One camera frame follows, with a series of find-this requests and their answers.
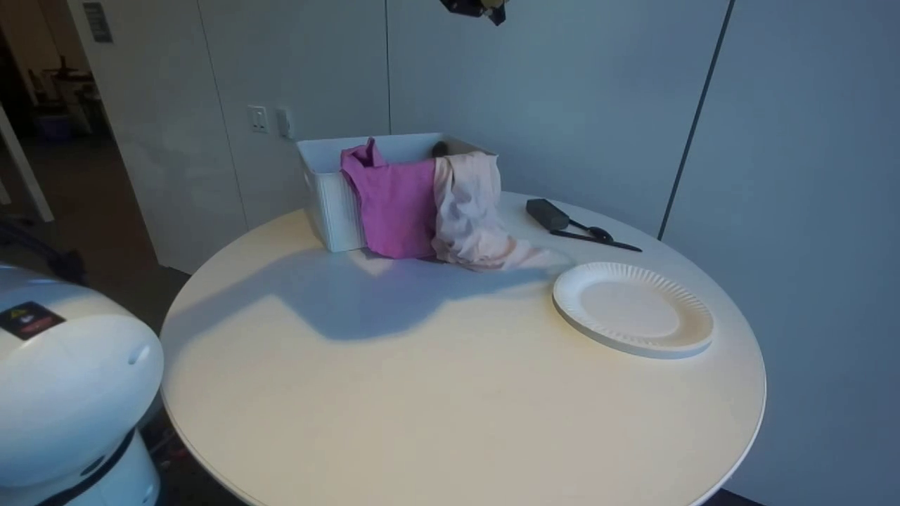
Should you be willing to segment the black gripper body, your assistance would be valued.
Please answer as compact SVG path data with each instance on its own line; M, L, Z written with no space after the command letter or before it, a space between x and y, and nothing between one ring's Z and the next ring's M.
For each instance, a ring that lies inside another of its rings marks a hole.
M507 22L507 0L438 0L446 12L463 18L486 18L494 25Z

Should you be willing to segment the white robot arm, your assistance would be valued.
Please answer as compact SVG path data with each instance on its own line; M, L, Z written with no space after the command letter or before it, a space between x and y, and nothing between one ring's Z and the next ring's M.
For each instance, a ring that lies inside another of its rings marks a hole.
M93 47L112 136L157 257L195 278L164 331L106 295L3 273L3 506L153 506L157 474L134 432L154 399L189 449L255 506L324 506L313 465L342 465L358 435L399 448L425 428L410 406L387 428L347 420L331 441L303 397L320 345L446 339L442 316L500 280L428 261L330 257L299 213L241 219L240 178L213 105L198 0L102 0L110 46Z

